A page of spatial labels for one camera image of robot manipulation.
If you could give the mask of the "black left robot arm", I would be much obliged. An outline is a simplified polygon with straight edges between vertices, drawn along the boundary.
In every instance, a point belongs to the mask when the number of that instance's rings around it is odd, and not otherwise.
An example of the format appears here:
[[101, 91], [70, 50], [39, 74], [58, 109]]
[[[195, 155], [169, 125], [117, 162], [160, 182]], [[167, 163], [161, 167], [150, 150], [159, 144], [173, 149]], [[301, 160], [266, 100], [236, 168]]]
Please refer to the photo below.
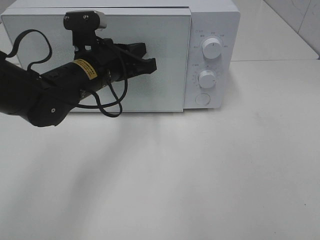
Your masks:
[[154, 58], [145, 58], [144, 43], [117, 44], [109, 38], [95, 37], [90, 49], [78, 48], [74, 60], [44, 73], [16, 66], [9, 59], [18, 53], [18, 37], [10, 53], [0, 54], [0, 111], [19, 116], [36, 127], [60, 124], [75, 109], [108, 111], [118, 106], [126, 92], [117, 95], [113, 83], [128, 80], [157, 70]]

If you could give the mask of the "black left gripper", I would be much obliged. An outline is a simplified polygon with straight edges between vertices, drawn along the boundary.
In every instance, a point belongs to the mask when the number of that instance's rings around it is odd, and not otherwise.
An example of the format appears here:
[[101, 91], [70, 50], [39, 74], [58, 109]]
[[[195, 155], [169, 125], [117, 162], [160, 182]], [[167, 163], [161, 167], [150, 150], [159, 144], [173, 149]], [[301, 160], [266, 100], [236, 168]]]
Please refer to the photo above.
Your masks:
[[52, 86], [50, 94], [67, 105], [80, 105], [89, 96], [101, 105], [98, 91], [109, 87], [119, 105], [128, 91], [128, 79], [157, 70], [155, 58], [142, 59], [147, 53], [143, 42], [122, 44], [98, 38], [98, 50], [74, 53], [74, 60], [41, 75]]

